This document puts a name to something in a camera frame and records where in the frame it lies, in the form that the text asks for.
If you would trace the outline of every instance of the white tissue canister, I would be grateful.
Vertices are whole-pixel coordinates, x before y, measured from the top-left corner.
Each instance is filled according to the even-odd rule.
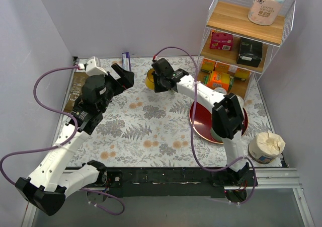
[[[251,22],[269,26],[277,17],[285,0],[254,0],[248,13]]]
[[[248,146],[248,154],[258,163],[267,164],[284,150],[285,141],[277,134],[258,133]]]

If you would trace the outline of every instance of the white wall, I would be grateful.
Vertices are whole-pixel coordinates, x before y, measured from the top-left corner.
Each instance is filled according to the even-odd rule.
[[[322,226],[322,0],[296,0],[294,28],[261,79],[284,157],[296,167],[316,226]]]
[[[198,55],[212,0],[42,0],[72,55]],[[183,55],[167,50],[166,55]]]
[[[33,84],[44,72],[71,65],[72,58],[41,0],[0,0],[0,157],[13,151],[48,147],[58,115],[33,99]],[[70,72],[44,79],[42,102],[61,109]],[[7,159],[11,179],[26,177],[44,154]],[[0,176],[0,226],[20,226],[27,202]]]

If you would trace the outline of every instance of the wooden shelf board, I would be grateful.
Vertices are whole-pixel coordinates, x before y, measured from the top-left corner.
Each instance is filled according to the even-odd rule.
[[[248,19],[249,8],[218,2],[207,27],[280,46],[283,37],[283,16],[277,16],[270,26],[261,26]]]
[[[254,72],[262,73],[264,69],[264,63],[266,59],[266,54],[267,54],[267,44],[263,44],[263,59],[258,67],[251,67],[247,65],[242,65],[242,64],[237,64],[237,58],[239,54],[239,42],[240,38],[239,37],[234,37],[233,38],[233,47],[231,51],[228,50],[219,50],[219,49],[211,49],[209,48],[211,42],[211,33],[209,34],[209,37],[206,41],[205,46],[203,47],[201,51],[201,56],[208,58],[210,60],[215,60],[215,61],[220,61],[223,63],[227,64],[232,64],[237,67],[245,68],[247,70],[251,70]]]
[[[208,74],[209,73],[207,73],[207,72],[199,72],[198,77],[197,77],[198,81],[203,82],[204,77],[207,76]],[[235,79],[229,93],[234,93],[236,95],[241,96],[244,99],[245,95],[246,95],[248,84],[250,82],[250,78],[251,77],[249,77],[246,81],[241,81],[241,80]]]

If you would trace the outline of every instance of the table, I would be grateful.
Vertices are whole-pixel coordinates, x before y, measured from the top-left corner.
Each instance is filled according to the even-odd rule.
[[[176,70],[182,68],[194,75],[188,57],[166,57]],[[101,66],[110,71],[120,58],[101,59]],[[197,167],[190,142],[189,110],[193,100],[175,92],[155,93],[144,80],[151,68],[151,58],[131,58],[135,73],[134,87],[113,98],[104,119],[91,137],[83,143],[68,164],[81,167],[90,160],[108,167]],[[249,142],[259,132],[272,131],[263,99],[255,80],[245,100],[249,125],[241,144],[247,155]],[[197,134],[194,144],[199,161],[208,167],[223,167],[226,156],[223,145],[210,143]],[[269,164],[254,162],[256,167],[281,167],[280,158]]]

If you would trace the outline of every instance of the red box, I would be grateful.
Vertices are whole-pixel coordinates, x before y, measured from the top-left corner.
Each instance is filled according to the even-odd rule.
[[[233,46],[233,36],[223,32],[213,32],[211,34],[211,49],[221,49],[231,51]]]

